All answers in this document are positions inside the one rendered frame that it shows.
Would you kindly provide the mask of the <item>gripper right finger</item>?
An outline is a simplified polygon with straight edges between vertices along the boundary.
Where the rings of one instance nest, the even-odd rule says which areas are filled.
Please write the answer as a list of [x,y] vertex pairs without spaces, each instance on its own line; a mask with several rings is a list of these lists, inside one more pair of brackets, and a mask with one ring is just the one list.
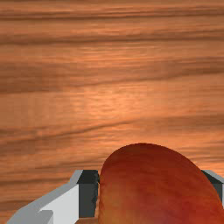
[[224,178],[211,170],[202,170],[202,172],[206,175],[218,193],[222,207],[224,208]]

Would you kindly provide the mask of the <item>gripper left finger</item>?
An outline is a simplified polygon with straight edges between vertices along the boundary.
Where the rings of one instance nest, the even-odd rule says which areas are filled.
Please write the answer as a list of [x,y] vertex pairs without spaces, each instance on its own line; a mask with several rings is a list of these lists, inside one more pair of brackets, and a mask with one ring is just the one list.
[[77,170],[66,184],[17,210],[7,224],[75,224],[94,218],[99,183],[97,170]]

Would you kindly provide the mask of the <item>red apple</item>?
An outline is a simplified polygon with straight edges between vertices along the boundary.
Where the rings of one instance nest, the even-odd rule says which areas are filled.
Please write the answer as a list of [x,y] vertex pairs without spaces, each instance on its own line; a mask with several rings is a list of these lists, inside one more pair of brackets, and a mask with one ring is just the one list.
[[101,168],[98,223],[224,224],[224,208],[187,157],[135,143],[114,151]]

